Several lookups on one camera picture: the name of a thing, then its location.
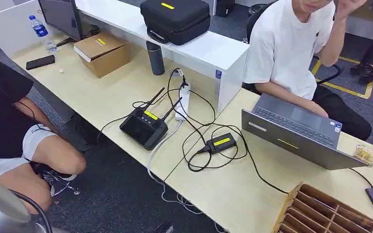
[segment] white shorts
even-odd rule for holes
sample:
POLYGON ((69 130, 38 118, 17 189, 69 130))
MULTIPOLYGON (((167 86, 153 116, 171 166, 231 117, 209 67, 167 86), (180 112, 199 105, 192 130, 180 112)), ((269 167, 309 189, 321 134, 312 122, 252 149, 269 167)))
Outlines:
MULTIPOLYGON (((43 124, 39 124, 42 129, 49 130, 43 124)), ((41 130, 38 125, 33 125, 26 132, 22 142, 22 157, 12 159, 0 159, 0 176, 7 171, 14 169, 22 164, 29 163, 34 156, 36 147, 46 137, 56 135, 50 131, 41 130)))

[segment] laptop touchpad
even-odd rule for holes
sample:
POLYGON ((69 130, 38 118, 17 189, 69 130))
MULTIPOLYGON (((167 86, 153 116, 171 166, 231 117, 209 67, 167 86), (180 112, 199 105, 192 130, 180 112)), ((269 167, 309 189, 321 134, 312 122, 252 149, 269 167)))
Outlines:
POLYGON ((303 110, 297 107, 294 107, 294 110, 291 114, 291 119, 315 130, 320 129, 320 125, 322 122, 322 118, 320 116, 309 113, 307 110, 303 110))

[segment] smartphone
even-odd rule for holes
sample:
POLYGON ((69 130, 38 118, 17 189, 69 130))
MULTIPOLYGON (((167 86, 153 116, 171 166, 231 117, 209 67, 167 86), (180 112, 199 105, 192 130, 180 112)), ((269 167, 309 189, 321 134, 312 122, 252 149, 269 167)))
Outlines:
POLYGON ((47 56, 43 58, 39 58, 33 61, 29 61, 26 63, 26 70, 35 69, 38 67, 43 67, 49 64, 55 63, 55 56, 47 56))

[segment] yellow tag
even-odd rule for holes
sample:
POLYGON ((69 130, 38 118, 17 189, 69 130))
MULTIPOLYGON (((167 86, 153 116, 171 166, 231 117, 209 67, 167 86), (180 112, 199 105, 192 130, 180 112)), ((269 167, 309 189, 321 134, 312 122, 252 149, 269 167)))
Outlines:
POLYGON ((166 4, 166 3, 161 3, 161 5, 163 5, 163 6, 167 7, 167 8, 170 8, 171 10, 175 9, 175 7, 170 6, 170 5, 166 4))
POLYGON ((101 40, 101 39, 98 39, 98 41, 99 41, 99 43, 101 43, 101 44, 105 45, 105 42, 104 42, 103 40, 101 40))
POLYGON ((148 116, 150 116, 152 119, 154 119, 154 120, 158 120, 158 118, 157 118, 154 114, 152 114, 152 113, 150 113, 150 112, 148 112, 148 111, 146 111, 146 110, 145 110, 144 113, 147 114, 148 116))
POLYGON ((294 147, 295 149, 299 149, 298 147, 294 146, 294 145, 291 144, 291 143, 288 143, 288 142, 286 142, 286 141, 284 141, 284 140, 282 140, 282 139, 279 139, 279 138, 277 138, 277 139, 278 139, 278 141, 283 142, 283 143, 287 144, 288 146, 294 147))
POLYGON ((226 139, 223 139, 223 140, 221 140, 221 141, 218 141, 218 142, 214 143, 214 146, 217 146, 217 145, 220 145, 220 144, 222 144, 222 143, 229 142, 229 141, 231 141, 231 140, 230 140, 229 137, 228 137, 228 138, 226 138, 226 139))

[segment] laptop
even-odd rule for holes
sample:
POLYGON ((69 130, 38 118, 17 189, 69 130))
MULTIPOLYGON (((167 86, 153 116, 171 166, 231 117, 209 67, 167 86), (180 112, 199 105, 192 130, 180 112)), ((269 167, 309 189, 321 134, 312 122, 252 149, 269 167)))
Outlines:
POLYGON ((242 128, 328 170, 369 166, 337 150, 340 122, 267 94, 242 109, 242 128))

